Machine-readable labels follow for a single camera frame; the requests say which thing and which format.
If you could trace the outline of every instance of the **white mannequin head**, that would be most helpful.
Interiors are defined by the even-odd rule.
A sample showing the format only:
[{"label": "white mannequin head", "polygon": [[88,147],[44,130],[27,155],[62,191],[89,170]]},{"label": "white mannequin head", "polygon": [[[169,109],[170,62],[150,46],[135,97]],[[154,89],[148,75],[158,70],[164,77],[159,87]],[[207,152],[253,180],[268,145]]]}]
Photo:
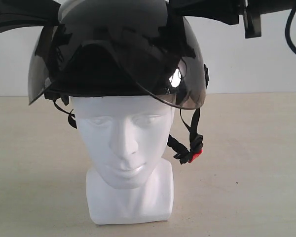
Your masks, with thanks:
[{"label": "white mannequin head", "polygon": [[151,96],[71,97],[99,175],[115,189],[146,183],[167,146],[174,108]]}]

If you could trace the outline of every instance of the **mannequin nose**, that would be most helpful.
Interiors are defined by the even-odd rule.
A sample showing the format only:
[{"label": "mannequin nose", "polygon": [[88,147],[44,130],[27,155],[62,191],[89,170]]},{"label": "mannequin nose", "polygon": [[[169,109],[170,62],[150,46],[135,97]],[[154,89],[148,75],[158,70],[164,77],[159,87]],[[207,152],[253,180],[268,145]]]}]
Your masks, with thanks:
[{"label": "mannequin nose", "polygon": [[121,159],[127,159],[138,150],[133,126],[127,121],[116,123],[113,126],[110,140],[110,149]]}]

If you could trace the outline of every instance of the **tinted visor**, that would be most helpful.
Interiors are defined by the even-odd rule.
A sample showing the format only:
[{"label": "tinted visor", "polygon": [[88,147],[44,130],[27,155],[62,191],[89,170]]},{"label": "tinted visor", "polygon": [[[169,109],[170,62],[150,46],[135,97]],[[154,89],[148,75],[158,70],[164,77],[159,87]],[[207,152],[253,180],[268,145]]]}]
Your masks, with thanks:
[{"label": "tinted visor", "polygon": [[45,27],[31,62],[30,103],[50,90],[77,97],[150,95],[177,108],[200,108],[206,86],[198,42],[184,17],[167,14],[150,30],[131,27],[126,18],[113,25],[65,18]]}]

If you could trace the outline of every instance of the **mannequin chin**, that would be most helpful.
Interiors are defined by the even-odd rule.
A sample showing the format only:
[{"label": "mannequin chin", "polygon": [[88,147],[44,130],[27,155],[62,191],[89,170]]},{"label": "mannequin chin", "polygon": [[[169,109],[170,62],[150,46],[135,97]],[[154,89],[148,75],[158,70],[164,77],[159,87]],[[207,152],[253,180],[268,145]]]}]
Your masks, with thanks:
[{"label": "mannequin chin", "polygon": [[71,101],[77,128],[94,164],[87,175],[93,221],[166,220],[172,210],[173,175],[162,155],[174,108],[150,96],[72,97]]}]

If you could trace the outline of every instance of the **black cable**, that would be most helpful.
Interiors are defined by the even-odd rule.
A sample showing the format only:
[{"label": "black cable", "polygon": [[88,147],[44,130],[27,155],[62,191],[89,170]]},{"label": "black cable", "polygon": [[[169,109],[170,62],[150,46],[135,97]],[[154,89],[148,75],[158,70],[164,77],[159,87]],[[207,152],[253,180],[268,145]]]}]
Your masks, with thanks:
[{"label": "black cable", "polygon": [[286,27],[285,27],[285,39],[286,39],[288,46],[294,52],[294,54],[296,54],[296,46],[294,45],[294,43],[292,42],[292,39],[291,39],[291,27],[292,27],[292,22],[293,22],[293,18],[295,16],[295,14],[296,14],[296,5],[292,9],[292,11],[288,17]]}]

